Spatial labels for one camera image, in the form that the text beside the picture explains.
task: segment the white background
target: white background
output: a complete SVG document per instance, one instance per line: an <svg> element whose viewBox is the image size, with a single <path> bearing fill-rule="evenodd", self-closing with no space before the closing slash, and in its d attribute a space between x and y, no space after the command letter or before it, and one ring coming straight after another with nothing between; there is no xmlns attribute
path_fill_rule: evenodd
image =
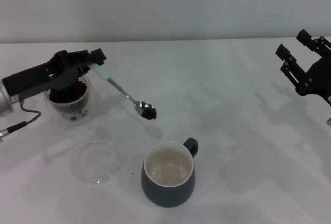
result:
<svg viewBox="0 0 331 224"><path fill-rule="evenodd" d="M331 35L330 0L0 0L0 42Z"/></svg>

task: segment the white table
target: white table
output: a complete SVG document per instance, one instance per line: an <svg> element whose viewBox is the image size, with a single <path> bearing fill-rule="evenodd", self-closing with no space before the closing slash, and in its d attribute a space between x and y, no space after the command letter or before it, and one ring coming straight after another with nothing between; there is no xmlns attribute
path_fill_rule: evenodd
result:
<svg viewBox="0 0 331 224"><path fill-rule="evenodd" d="M295 93L279 70L281 43L304 69L318 58L294 38L0 45L1 77L59 50L101 47L104 69L158 110L157 120L143 120L93 72L102 99L83 127L58 125L42 96L28 99L26 107L43 115L0 146L1 223L330 223L331 107ZM1 128L33 116L15 107ZM101 186L69 171L70 148L86 133L126 150L116 177ZM144 154L188 137L200 146L195 191L180 207L157 207L140 185Z"/></svg>

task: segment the glass jar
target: glass jar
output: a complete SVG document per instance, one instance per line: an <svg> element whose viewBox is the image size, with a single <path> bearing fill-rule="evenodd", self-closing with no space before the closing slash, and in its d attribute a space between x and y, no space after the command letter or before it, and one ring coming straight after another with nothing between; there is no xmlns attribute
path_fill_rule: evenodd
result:
<svg viewBox="0 0 331 224"><path fill-rule="evenodd" d="M91 83L87 76L81 76L78 80L82 81L86 86L86 91L79 99L69 103L55 103L49 99L49 94L51 90L45 91L44 96L46 102L53 108L55 113L61 119L65 119L70 122L80 122L91 115L94 106L93 99L90 95Z"/></svg>

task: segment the dark green mug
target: dark green mug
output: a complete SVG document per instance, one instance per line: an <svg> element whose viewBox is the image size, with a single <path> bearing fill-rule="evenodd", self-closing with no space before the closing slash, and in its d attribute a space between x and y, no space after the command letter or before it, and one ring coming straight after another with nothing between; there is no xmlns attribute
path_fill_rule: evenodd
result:
<svg viewBox="0 0 331 224"><path fill-rule="evenodd" d="M189 138L183 145L162 142L146 154L141 185L150 201L161 207L176 207L186 202L195 187L193 157L198 142Z"/></svg>

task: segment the metal spoon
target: metal spoon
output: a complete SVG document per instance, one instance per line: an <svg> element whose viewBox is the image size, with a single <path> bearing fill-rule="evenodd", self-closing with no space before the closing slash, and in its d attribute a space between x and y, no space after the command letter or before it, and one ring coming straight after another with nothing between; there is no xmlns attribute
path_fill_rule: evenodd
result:
<svg viewBox="0 0 331 224"><path fill-rule="evenodd" d="M90 65L90 68L94 70L99 76L107 80L111 85L118 89L122 94L129 98L134 105L134 109L143 118L156 119L156 109L149 103L144 101L135 101L121 86L119 86L107 73L97 64Z"/></svg>

